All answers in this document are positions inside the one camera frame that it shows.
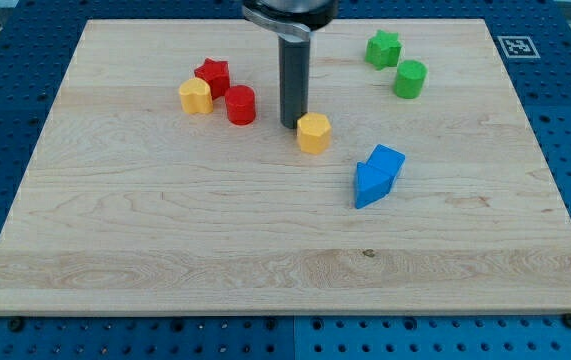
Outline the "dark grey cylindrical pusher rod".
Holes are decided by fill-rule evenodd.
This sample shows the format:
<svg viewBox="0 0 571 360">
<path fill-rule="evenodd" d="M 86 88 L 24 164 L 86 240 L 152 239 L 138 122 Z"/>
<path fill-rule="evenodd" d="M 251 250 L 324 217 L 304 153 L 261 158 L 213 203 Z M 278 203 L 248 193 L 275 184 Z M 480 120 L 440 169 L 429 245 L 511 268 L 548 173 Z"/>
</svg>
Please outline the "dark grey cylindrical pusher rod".
<svg viewBox="0 0 571 360">
<path fill-rule="evenodd" d="M 310 42 L 289 41 L 283 36 L 278 41 L 280 121 L 295 129 L 308 110 Z"/>
</svg>

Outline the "black silver end effector mount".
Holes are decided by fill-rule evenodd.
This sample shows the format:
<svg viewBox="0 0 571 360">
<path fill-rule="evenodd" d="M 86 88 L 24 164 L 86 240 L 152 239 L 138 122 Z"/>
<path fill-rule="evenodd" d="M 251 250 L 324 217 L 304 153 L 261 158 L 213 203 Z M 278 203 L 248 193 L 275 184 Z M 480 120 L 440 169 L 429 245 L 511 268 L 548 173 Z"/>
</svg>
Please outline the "black silver end effector mount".
<svg viewBox="0 0 571 360">
<path fill-rule="evenodd" d="M 338 13 L 338 0 L 243 0 L 242 14 L 290 42 L 306 42 Z"/>
</svg>

